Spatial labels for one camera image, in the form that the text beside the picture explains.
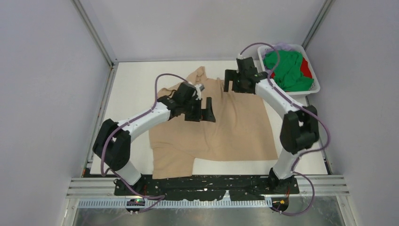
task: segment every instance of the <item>tan t-shirt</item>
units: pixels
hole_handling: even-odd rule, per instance
[[[254,94],[223,92],[223,80],[208,79],[200,67],[187,77],[202,83],[202,108],[212,97],[216,122],[172,118],[149,131],[154,154],[154,179],[192,175],[195,158],[212,161],[277,159],[273,133],[263,100]],[[158,97],[170,95],[179,84],[162,89]]]

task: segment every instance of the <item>plastic basket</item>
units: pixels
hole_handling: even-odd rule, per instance
[[[310,63],[310,61],[309,61],[308,56],[306,55],[305,50],[304,50],[303,47],[300,46],[300,45],[289,44],[289,46],[291,46],[292,49],[294,49],[295,51],[298,51],[298,52],[302,53],[302,56],[303,56],[303,57],[306,59],[306,61],[308,62],[308,67],[309,67],[309,70],[310,70],[310,72],[311,72],[311,74],[312,74],[312,78],[314,79],[314,81],[313,81],[313,84],[312,84],[311,88],[310,88],[308,91],[287,92],[287,94],[290,95],[290,96],[292,96],[292,97],[305,97],[305,96],[307,96],[308,94],[319,92],[319,91],[320,91],[320,84],[319,84],[319,81],[317,81],[317,77],[316,77],[316,75],[315,75],[315,73],[314,73],[314,70],[313,70],[313,68],[312,68],[312,66],[311,66],[311,63]],[[270,47],[268,47],[268,46],[261,46],[261,47],[258,48],[258,56],[259,56],[259,59],[260,59],[260,62],[261,62],[262,71],[264,71],[264,72],[265,72],[266,70],[265,70],[265,66],[264,66],[264,64],[263,64],[263,58],[264,58],[264,55],[265,55],[267,49],[270,49]]]

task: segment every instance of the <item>white table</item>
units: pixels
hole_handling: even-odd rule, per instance
[[[174,73],[187,77],[198,67],[205,66],[208,78],[224,79],[225,69],[236,69],[236,61],[163,61],[163,62],[129,62],[119,63],[112,86],[110,99],[105,112],[105,118],[114,121],[126,119],[138,112],[149,109],[154,101],[154,81],[161,73]],[[178,78],[164,76],[158,83],[158,91],[163,87],[171,87],[178,82]],[[297,101],[307,105],[304,97]],[[269,115],[277,154],[282,149],[279,134],[282,119],[277,113],[264,102]],[[153,155],[150,148],[148,132],[143,133],[131,145],[130,160],[143,174],[152,174]],[[269,170],[277,160],[270,161],[209,161],[195,159],[194,175],[237,175],[237,174],[268,174]],[[299,161],[296,171],[303,174],[327,174],[322,154],[310,153]],[[93,159],[91,174],[100,174],[100,159],[95,155]]]

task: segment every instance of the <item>green cloth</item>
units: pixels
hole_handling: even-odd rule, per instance
[[[279,50],[280,63],[274,71],[274,80],[284,91],[308,91],[313,79],[305,77],[301,72],[302,54],[296,51]],[[266,68],[272,69],[277,62],[276,52],[266,54],[263,59]]]

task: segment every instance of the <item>robotic arm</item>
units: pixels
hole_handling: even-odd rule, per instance
[[[277,163],[269,172],[269,185],[273,190],[279,186],[286,186],[293,178],[292,167],[296,159],[311,148],[319,140],[318,122],[315,118],[296,106],[317,115],[314,106],[303,106],[287,95],[274,80],[267,79],[266,72],[258,73],[251,57],[237,59],[238,70],[226,70],[224,77],[224,91],[229,91],[232,81],[232,91],[238,93],[252,93],[259,95],[283,119],[280,142],[283,150]]]
[[[180,84],[172,97],[163,96],[151,112],[139,113],[131,118],[114,122],[111,119],[104,121],[93,145],[93,152],[102,157],[108,136],[123,124],[127,124],[113,136],[105,150],[104,162],[130,185],[134,185],[141,177],[141,173],[134,167],[130,159],[130,143],[139,135],[152,127],[166,122],[181,114],[185,114],[186,121],[215,122],[212,111],[212,98],[207,97],[206,108],[201,109],[202,84],[191,85],[188,82]]]

